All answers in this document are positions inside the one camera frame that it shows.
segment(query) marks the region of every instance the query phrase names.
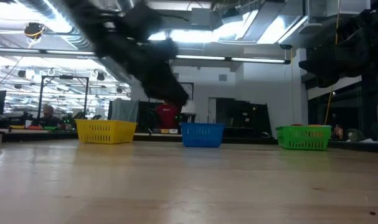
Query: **green basket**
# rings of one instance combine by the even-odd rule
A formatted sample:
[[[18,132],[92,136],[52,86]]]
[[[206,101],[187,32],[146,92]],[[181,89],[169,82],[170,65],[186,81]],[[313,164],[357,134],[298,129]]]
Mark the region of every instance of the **green basket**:
[[[285,149],[327,150],[331,127],[284,126],[276,128],[278,145]]]

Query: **plastic basket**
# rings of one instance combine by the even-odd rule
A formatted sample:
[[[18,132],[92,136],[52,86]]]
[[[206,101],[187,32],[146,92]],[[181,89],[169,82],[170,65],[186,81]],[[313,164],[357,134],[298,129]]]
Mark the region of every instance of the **plastic basket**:
[[[182,123],[183,145],[185,147],[219,147],[224,128],[224,124]]]
[[[327,150],[331,127],[284,126],[276,128],[278,145],[285,149]]]
[[[136,123],[77,119],[79,141],[85,143],[117,144],[131,142]]]

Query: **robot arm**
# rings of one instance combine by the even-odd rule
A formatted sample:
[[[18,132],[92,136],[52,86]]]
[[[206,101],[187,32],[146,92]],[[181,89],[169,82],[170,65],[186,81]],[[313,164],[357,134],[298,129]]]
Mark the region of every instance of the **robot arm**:
[[[315,48],[300,67],[316,75],[325,88],[341,77],[378,75],[378,8],[367,9],[341,24],[338,43]]]
[[[144,1],[138,2],[122,17],[105,11],[89,0],[63,0],[99,57],[109,56],[129,74],[137,78],[150,98],[186,104],[189,95],[177,82],[168,60],[174,59],[177,47],[171,39],[148,42],[151,34],[160,31],[163,19]]]

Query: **red shirt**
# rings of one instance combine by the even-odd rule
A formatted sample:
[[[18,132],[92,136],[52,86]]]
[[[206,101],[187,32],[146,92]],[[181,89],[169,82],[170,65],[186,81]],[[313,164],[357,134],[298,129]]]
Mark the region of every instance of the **red shirt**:
[[[175,117],[179,115],[178,109],[173,105],[160,105],[156,108],[161,119],[161,129],[174,129],[177,127]]]

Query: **wooden table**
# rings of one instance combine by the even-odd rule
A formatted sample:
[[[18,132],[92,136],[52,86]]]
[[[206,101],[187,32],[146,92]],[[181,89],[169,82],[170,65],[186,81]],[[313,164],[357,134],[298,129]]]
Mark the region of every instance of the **wooden table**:
[[[370,152],[167,142],[0,147],[2,224],[378,223],[378,154]]]

